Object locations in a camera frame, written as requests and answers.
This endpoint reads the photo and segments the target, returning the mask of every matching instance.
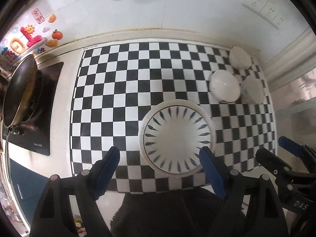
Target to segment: black fabric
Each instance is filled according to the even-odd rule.
[[[115,237],[207,236],[223,200],[203,188],[125,194],[111,221]],[[244,216],[241,212],[241,223]]]

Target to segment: bowl with blue leaf pattern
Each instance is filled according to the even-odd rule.
[[[139,130],[140,151],[157,172],[169,177],[185,177],[202,167],[199,151],[215,150],[216,135],[211,117],[187,100],[158,104],[144,117]]]

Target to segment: white molding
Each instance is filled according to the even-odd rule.
[[[292,82],[293,80],[298,79],[301,75],[311,71],[315,67],[316,67],[316,55],[314,54],[311,58],[308,58],[306,61],[304,61],[301,65],[299,65],[292,71],[269,82],[270,91],[272,92],[280,88],[281,86],[284,86]]]
[[[306,29],[293,43],[266,63],[262,69],[267,82],[271,82],[316,52],[316,36]]]
[[[115,31],[104,33],[96,36],[86,37],[83,39],[75,40],[73,42],[66,43],[55,49],[47,51],[44,54],[36,57],[37,64],[47,61],[53,57],[59,56],[61,54],[88,47],[91,45],[96,45],[100,43],[123,41],[131,39],[143,39],[143,38],[157,38],[157,39],[180,39],[185,41],[194,41],[209,43],[213,47],[219,48],[232,48],[234,45],[240,46],[245,49],[251,56],[258,55],[259,51],[250,46],[242,44],[238,41],[224,39],[216,36],[209,36],[207,34],[201,34],[191,31],[183,31],[177,29],[134,29],[128,31]]]

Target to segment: cabinet handle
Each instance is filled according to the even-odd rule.
[[[20,190],[20,185],[17,183],[16,186],[18,187],[18,190],[19,190],[19,193],[20,193],[20,196],[21,196],[21,199],[23,199],[23,195],[21,193],[21,190]]]

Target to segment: cartoon sticker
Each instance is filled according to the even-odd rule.
[[[63,33],[62,32],[58,31],[57,29],[55,29],[55,31],[53,31],[53,33],[52,33],[52,38],[53,39],[60,40],[60,39],[62,39],[62,37],[63,37]]]
[[[41,12],[38,8],[36,8],[34,11],[32,11],[32,15],[38,24],[41,24],[45,21],[43,15],[41,14]]]
[[[49,48],[54,48],[58,46],[58,39],[50,39],[44,43]]]
[[[17,34],[19,32],[19,27],[17,26],[14,26],[12,29],[11,29],[11,33],[12,34]]]
[[[52,14],[51,16],[49,16],[48,22],[54,23],[56,19],[57,19],[57,16],[55,14]]]
[[[4,58],[10,63],[12,63],[18,57],[14,52],[9,51],[8,47],[3,48],[1,55],[4,55]]]
[[[10,47],[18,54],[21,54],[26,51],[24,43],[22,43],[21,40],[17,37],[11,39]]]
[[[33,53],[34,56],[37,56],[43,52],[46,52],[45,48],[42,47],[42,48],[38,48],[36,52]]]
[[[47,31],[49,31],[51,28],[50,27],[43,27],[43,33],[46,33]]]
[[[43,38],[40,35],[37,35],[35,37],[32,37],[31,34],[34,33],[35,28],[33,27],[33,25],[27,25],[27,27],[21,27],[20,31],[22,32],[22,34],[28,39],[28,42],[26,44],[27,47],[31,47],[34,44],[36,44],[37,42],[40,42]]]

